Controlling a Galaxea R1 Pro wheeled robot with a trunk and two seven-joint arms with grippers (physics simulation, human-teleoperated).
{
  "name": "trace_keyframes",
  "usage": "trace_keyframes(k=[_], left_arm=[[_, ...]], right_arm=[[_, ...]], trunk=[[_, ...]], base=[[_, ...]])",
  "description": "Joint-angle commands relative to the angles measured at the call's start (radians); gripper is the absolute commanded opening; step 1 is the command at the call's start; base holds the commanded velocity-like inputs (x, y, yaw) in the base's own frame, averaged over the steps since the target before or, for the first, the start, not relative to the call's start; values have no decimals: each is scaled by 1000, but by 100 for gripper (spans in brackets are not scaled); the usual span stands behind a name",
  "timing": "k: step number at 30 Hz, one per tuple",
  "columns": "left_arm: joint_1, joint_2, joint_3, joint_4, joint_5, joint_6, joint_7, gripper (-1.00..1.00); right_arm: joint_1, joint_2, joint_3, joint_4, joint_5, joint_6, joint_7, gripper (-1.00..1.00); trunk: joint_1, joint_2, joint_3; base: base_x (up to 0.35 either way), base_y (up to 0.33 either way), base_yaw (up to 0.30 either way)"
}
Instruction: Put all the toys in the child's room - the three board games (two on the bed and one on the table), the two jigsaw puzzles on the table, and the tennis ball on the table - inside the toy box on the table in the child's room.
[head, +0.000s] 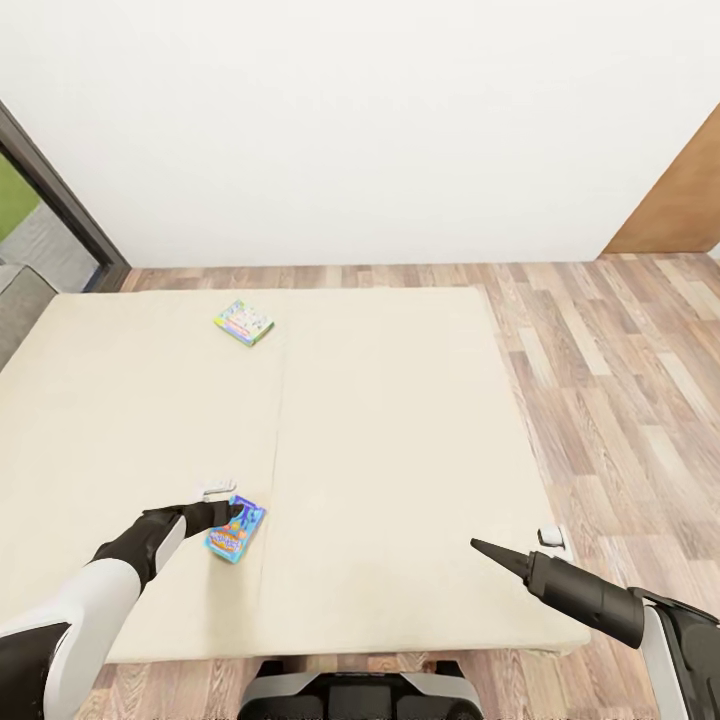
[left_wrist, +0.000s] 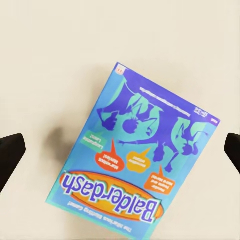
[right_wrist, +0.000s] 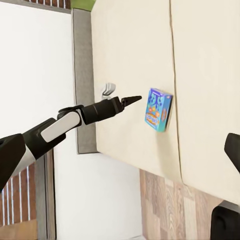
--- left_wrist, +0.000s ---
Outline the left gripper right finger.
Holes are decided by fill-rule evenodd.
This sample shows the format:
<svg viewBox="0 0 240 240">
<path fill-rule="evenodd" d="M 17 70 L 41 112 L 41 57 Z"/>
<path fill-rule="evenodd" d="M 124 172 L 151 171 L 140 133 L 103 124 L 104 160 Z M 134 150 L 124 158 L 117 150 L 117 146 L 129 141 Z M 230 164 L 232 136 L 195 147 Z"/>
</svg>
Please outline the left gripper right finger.
<svg viewBox="0 0 240 240">
<path fill-rule="evenodd" d="M 227 135 L 224 151 L 240 173 L 240 135 L 229 133 Z"/>
</svg>

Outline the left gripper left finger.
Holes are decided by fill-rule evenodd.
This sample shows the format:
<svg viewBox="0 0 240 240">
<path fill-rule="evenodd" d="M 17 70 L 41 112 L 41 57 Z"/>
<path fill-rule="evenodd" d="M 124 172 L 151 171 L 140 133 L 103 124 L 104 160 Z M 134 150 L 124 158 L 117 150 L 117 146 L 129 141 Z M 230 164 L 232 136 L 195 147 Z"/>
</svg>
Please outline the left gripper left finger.
<svg viewBox="0 0 240 240">
<path fill-rule="evenodd" d="M 26 152 L 22 133 L 0 138 L 0 193 Z"/>
</svg>

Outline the board game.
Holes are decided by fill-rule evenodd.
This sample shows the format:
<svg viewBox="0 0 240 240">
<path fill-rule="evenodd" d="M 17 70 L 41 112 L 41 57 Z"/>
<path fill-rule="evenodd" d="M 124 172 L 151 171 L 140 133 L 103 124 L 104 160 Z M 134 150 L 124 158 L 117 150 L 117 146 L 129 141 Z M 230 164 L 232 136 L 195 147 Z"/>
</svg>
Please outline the board game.
<svg viewBox="0 0 240 240">
<path fill-rule="evenodd" d="M 220 122 L 117 62 L 45 203 L 150 240 Z"/>
</svg>

